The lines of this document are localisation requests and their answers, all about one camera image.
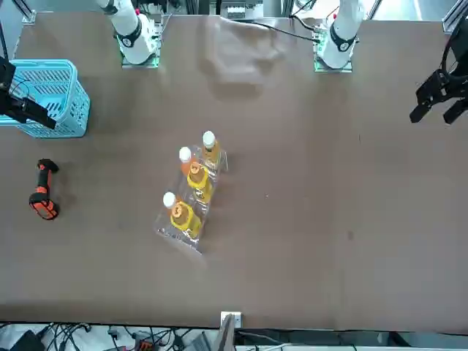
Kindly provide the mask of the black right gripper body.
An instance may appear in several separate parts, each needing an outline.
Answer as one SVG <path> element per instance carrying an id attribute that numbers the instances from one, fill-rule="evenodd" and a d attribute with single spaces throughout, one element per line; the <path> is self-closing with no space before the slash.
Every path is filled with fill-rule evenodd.
<path id="1" fill-rule="evenodd" d="M 15 65 L 7 59 L 0 58 L 0 88 L 2 91 L 9 92 L 15 75 Z"/>

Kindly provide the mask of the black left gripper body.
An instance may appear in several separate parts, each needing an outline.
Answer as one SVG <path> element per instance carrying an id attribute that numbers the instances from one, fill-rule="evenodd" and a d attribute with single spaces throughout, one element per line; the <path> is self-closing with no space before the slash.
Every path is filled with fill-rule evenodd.
<path id="1" fill-rule="evenodd" d="M 467 22 L 461 21 L 453 30 L 445 48 L 445 59 L 451 51 L 456 67 L 445 69 L 447 76 L 446 92 L 457 96 L 467 89 Z"/>

